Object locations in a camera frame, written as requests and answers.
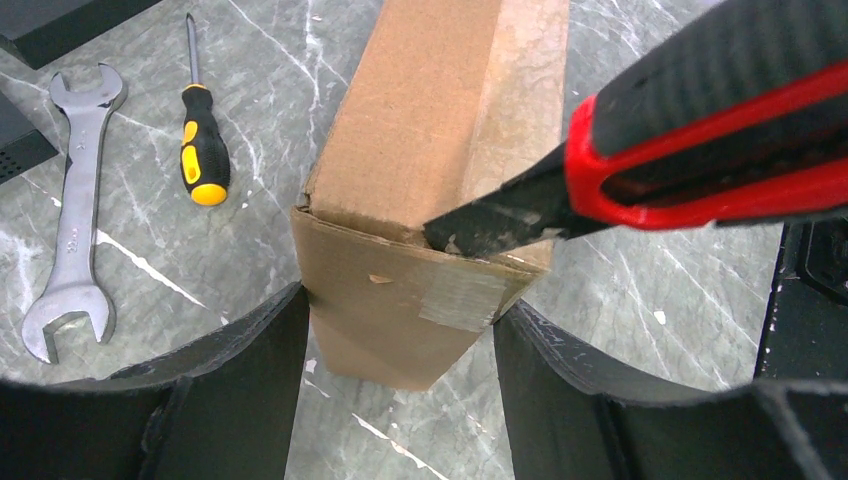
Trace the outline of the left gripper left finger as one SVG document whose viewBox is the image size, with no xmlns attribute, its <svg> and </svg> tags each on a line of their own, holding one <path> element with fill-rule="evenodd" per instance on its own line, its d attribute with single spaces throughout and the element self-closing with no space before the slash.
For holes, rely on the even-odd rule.
<svg viewBox="0 0 848 480">
<path fill-rule="evenodd" d="M 281 479 L 309 328 L 292 283 L 102 380 L 1 384 L 5 479 Z"/>
</svg>

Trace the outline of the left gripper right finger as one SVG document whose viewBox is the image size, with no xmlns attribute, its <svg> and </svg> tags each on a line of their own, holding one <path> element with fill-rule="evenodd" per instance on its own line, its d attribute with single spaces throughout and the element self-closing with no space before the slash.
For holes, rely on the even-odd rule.
<svg viewBox="0 0 848 480">
<path fill-rule="evenodd" d="M 525 302 L 494 326 L 519 479 L 843 479 L 847 386 L 756 380 L 719 392 L 625 364 Z"/>
</svg>

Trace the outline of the brown cardboard express box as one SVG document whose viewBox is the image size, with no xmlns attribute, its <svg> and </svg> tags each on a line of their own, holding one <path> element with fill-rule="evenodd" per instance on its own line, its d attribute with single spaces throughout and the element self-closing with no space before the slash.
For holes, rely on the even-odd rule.
<svg viewBox="0 0 848 480">
<path fill-rule="evenodd" d="M 430 388 L 544 276 L 543 242 L 473 261 L 426 221 L 561 141 L 565 1 L 387 1 L 290 220 L 325 367 Z"/>
</svg>

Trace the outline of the red black utility knife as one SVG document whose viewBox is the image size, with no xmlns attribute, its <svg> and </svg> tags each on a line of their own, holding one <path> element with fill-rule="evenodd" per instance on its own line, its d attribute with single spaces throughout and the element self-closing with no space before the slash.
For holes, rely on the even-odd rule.
<svg viewBox="0 0 848 480">
<path fill-rule="evenodd" d="M 846 3 L 722 1 L 586 98 L 538 163 L 423 234 L 486 258 L 616 226 L 846 211 Z"/>
</svg>

